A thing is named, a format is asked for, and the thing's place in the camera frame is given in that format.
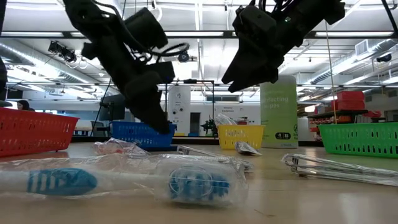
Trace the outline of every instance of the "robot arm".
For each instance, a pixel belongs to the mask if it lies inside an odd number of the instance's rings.
[[[333,24],[345,16],[341,0],[275,0],[272,12],[267,12],[266,0],[259,8],[252,0],[247,7],[236,10],[233,22],[239,38],[239,49],[228,67],[223,83],[232,82],[235,92],[263,82],[278,80],[278,67],[284,55],[322,20]]]
[[[189,45],[172,47],[183,47],[174,53],[167,53],[172,49],[153,52],[153,48],[164,47],[168,41],[162,27],[147,8],[123,21],[112,5],[94,0],[64,0],[64,3],[72,25],[91,41],[84,44],[81,54],[88,59],[98,58],[125,96],[126,106],[135,117],[162,134],[169,133],[167,117],[160,107],[162,92],[156,85],[170,83],[174,79],[173,66],[171,62],[146,63],[152,55],[158,58],[179,55]],[[109,7],[116,14],[102,11],[98,5]],[[150,58],[141,60],[135,56],[146,53],[151,54]]]

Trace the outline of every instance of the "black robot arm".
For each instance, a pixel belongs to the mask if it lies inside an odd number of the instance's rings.
[[[157,84],[170,83],[174,79],[171,62],[147,65],[152,55],[166,57],[179,55],[189,48],[179,44],[172,49],[182,50],[168,53],[153,52],[168,43],[165,32],[147,8],[122,20],[112,5],[92,0],[64,0],[65,9],[72,25],[91,43],[85,43],[81,54],[95,57],[111,76],[113,83],[126,98],[131,113],[162,134],[169,133],[169,124],[162,108],[162,92]],[[115,14],[102,11],[98,5],[113,9]],[[151,55],[144,59],[137,54]]]

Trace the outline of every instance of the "white cylinder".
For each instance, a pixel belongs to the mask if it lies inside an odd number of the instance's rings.
[[[175,86],[168,93],[169,121],[177,125],[176,135],[188,136],[191,125],[191,87]]]

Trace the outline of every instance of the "pipe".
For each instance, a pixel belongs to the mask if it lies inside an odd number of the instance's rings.
[[[364,59],[367,59],[375,54],[379,54],[381,52],[389,50],[393,46],[397,45],[397,43],[398,43],[397,39],[368,40],[369,50],[365,56],[357,57],[356,52],[352,51],[350,54],[345,55],[344,57],[335,60],[332,63],[331,66],[333,67],[334,75],[346,71],[350,68],[353,68],[354,66],[357,66],[357,64],[363,61]],[[309,82],[313,85],[331,77],[332,74],[330,73],[330,66],[328,65],[325,68],[321,69],[320,71],[315,72],[313,76],[315,78],[312,78],[312,80]]]
[[[78,70],[69,68],[64,63],[59,62],[58,60],[55,59],[53,60],[51,59],[51,57],[46,56],[16,40],[1,39],[0,47],[2,49],[6,49],[12,52],[14,55],[17,55],[18,57],[24,58],[25,60],[29,61],[32,65],[48,69],[50,72],[58,73],[58,75],[67,75],[69,77],[74,78],[75,81],[78,80],[78,82],[82,83],[98,82],[98,80],[95,80],[94,78],[91,78],[88,75],[79,72]],[[111,90],[111,92],[115,94],[117,93],[117,91],[115,90]]]

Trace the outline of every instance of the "plastic bag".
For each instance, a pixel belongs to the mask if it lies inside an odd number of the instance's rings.
[[[262,156],[262,154],[259,151],[257,151],[255,148],[253,148],[251,145],[249,145],[244,141],[235,142],[235,149],[240,154]]]
[[[393,170],[335,162],[301,154],[286,154],[282,162],[300,176],[398,187],[398,172]]]
[[[169,202],[214,206],[240,205],[248,193],[243,171],[230,163],[167,154],[3,162],[0,182],[0,194],[7,196],[87,198],[153,192]]]
[[[203,159],[209,159],[212,161],[218,161],[218,162],[230,162],[232,165],[234,165],[236,170],[240,170],[242,167],[244,169],[244,172],[253,172],[254,171],[254,165],[253,163],[249,161],[245,161],[242,159],[238,159],[232,156],[224,156],[221,154],[216,154],[212,152],[207,152],[199,149],[194,149],[188,146],[179,146],[177,148],[177,152],[182,155],[189,155],[191,152],[197,153],[197,154],[203,154],[206,156],[202,156]]]
[[[223,114],[218,114],[214,118],[214,122],[216,123],[217,126],[222,125],[222,124],[236,124],[234,120],[232,120],[230,117],[225,116]]]
[[[112,153],[121,153],[129,157],[141,157],[150,155],[149,152],[138,147],[139,142],[126,142],[123,140],[111,138],[106,142],[94,143],[94,150],[97,155],[107,155]]]

